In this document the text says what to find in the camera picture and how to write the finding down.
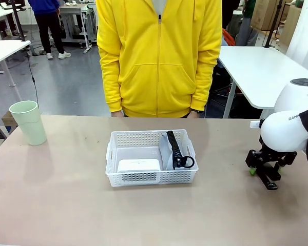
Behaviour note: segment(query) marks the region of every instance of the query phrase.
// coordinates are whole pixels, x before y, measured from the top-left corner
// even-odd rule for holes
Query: black pole
[[[16,24],[17,24],[18,31],[20,32],[21,39],[22,39],[22,41],[25,41],[25,37],[24,37],[24,33],[23,33],[23,30],[22,30],[22,27],[21,27],[20,19],[19,19],[18,14],[17,14],[15,0],[10,0],[10,3],[11,3],[11,6],[12,6],[12,10],[14,11]]]
[[[275,17],[274,17],[274,20],[273,20],[273,24],[272,24],[271,30],[269,32],[266,45],[264,46],[265,48],[270,47],[270,42],[271,42],[271,39],[272,39],[272,36],[273,36],[273,33],[274,33],[274,29],[275,29],[276,22],[277,22],[277,19],[278,19],[278,16],[279,16],[279,12],[281,11],[281,8],[282,8],[282,3],[283,3],[283,0],[279,0],[279,3],[277,5],[276,14],[275,14]]]

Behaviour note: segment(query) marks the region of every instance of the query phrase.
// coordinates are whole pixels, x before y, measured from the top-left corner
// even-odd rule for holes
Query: black watch strap
[[[200,111],[200,110],[196,110],[196,109],[190,109],[190,110],[197,112],[198,114],[202,114],[204,112],[204,111]]]

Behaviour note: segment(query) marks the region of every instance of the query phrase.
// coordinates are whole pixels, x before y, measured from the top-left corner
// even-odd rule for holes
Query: yellow hoodie
[[[204,110],[222,38],[221,0],[97,0],[105,99],[130,117]]]

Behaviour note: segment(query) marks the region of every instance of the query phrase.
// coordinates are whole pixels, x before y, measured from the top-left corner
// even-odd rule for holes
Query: orange object
[[[225,29],[222,29],[222,34],[228,46],[235,46],[235,40]]]

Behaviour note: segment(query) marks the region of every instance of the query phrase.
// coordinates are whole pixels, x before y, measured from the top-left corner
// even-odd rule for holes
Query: green object
[[[40,117],[40,110],[36,102],[17,102],[10,106],[9,111],[16,120],[28,144],[41,145],[47,140]]]
[[[253,11],[255,9],[256,0],[248,0],[244,10],[245,18],[252,18]]]
[[[256,168],[250,168],[250,173],[252,176],[256,174],[257,169]]]
[[[304,0],[297,0],[297,1],[296,1],[296,7],[297,7],[297,8],[302,8],[303,2],[304,2]]]

